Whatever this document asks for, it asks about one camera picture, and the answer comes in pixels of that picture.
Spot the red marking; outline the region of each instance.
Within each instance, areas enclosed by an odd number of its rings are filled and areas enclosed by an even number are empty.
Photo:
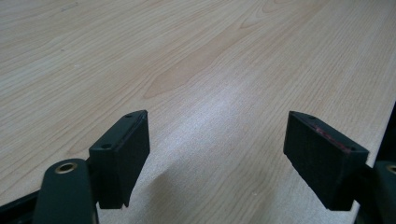
[[[347,154],[350,153],[351,149],[349,147],[346,147],[346,146],[344,146],[344,144],[342,144],[342,143],[336,141],[335,139],[333,139],[331,135],[329,135],[328,133],[323,131],[323,129],[319,128],[316,124],[314,124],[312,126],[315,128],[315,131],[317,131],[317,133],[320,133],[323,137],[329,139],[333,144],[338,146],[345,153],[347,153]]]

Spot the black bracket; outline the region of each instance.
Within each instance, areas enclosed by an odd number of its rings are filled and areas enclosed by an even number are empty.
[[[290,111],[284,153],[333,211],[349,211],[356,200],[372,223],[396,223],[396,163],[366,165],[369,151],[320,119]]]
[[[99,223],[96,203],[128,206],[148,155],[148,112],[127,114],[93,144],[86,161],[53,164],[41,190],[0,207],[0,223]]]

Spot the wood grain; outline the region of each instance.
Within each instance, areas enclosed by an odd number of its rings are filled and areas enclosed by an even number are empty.
[[[0,1],[0,203],[147,109],[131,205],[102,223],[352,223],[282,153],[289,110],[371,150],[396,99],[396,3]]]

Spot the light wood grain surface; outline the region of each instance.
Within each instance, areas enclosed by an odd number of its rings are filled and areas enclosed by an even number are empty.
[[[147,109],[131,205],[102,223],[352,223],[282,153],[289,110],[375,154],[396,98],[395,1],[0,1],[0,204]]]

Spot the screw hole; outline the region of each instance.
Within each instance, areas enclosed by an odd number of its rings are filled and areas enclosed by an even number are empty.
[[[69,173],[69,172],[71,172],[73,170],[76,170],[76,168],[77,168],[77,164],[76,163],[68,162],[68,163],[65,163],[65,164],[62,164],[62,165],[58,166],[55,169],[55,173],[59,174],[59,175],[62,175],[62,174]]]
[[[102,145],[102,149],[110,149],[111,148],[111,144],[103,144]]]
[[[387,166],[388,170],[393,173],[394,175],[396,175],[396,165],[388,165]]]

